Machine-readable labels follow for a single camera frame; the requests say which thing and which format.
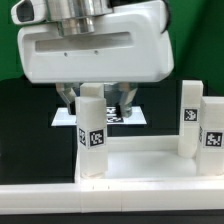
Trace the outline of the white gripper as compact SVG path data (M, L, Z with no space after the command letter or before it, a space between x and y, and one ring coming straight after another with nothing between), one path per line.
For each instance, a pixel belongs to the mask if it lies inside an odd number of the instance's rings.
M123 82L116 115L129 118L136 83L169 76L174 60L166 0L114 6L110 0L45 0L47 19L19 25L23 71L33 83L57 83L75 115L79 83Z

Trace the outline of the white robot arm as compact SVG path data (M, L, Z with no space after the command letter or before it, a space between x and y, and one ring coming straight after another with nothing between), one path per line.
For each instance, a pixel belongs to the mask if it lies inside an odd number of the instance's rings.
M32 83L54 83L68 106L80 83L117 85L120 117L131 115L141 82L174 68L167 0L20 0L11 9L21 29L22 68Z

